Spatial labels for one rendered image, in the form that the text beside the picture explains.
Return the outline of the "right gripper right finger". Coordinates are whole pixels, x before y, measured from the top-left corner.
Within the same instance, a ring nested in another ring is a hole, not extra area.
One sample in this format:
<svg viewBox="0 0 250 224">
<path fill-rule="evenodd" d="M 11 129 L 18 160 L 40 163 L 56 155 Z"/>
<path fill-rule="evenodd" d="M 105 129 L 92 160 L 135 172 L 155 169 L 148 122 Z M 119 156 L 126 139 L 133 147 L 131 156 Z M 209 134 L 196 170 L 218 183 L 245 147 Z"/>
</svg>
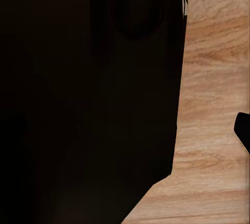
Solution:
<svg viewBox="0 0 250 224">
<path fill-rule="evenodd" d="M 250 153 L 250 114 L 238 113 L 234 131 Z"/>
</svg>

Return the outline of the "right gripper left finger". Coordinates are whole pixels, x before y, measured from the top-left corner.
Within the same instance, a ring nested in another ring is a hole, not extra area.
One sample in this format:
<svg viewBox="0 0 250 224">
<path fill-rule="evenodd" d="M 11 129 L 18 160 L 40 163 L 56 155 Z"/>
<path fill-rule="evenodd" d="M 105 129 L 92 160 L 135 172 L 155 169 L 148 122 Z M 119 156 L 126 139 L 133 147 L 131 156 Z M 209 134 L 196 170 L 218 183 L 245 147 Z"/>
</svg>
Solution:
<svg viewBox="0 0 250 224">
<path fill-rule="evenodd" d="M 0 174 L 26 133 L 22 113 L 0 118 Z"/>
</svg>

